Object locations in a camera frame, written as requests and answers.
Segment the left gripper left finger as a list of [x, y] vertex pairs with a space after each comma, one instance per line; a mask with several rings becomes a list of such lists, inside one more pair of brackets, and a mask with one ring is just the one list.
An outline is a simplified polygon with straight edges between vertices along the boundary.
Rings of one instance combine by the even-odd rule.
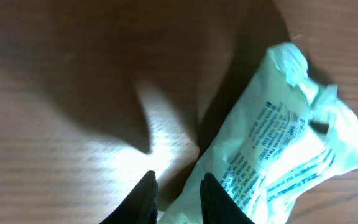
[[150, 170], [100, 224], [156, 224], [157, 207], [158, 183], [155, 172]]

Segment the mint green wipes pack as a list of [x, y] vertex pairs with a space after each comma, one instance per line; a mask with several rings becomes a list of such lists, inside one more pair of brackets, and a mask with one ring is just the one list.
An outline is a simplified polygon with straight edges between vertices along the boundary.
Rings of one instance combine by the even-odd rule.
[[307, 72], [293, 43], [267, 49], [161, 223], [201, 223], [207, 173], [254, 223], [285, 223], [302, 193], [358, 168], [358, 117]]

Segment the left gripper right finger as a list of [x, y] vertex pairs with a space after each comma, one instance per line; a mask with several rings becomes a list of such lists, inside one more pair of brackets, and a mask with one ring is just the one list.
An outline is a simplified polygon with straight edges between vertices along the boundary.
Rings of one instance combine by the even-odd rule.
[[235, 204], [212, 173], [200, 185], [203, 224], [254, 224]]

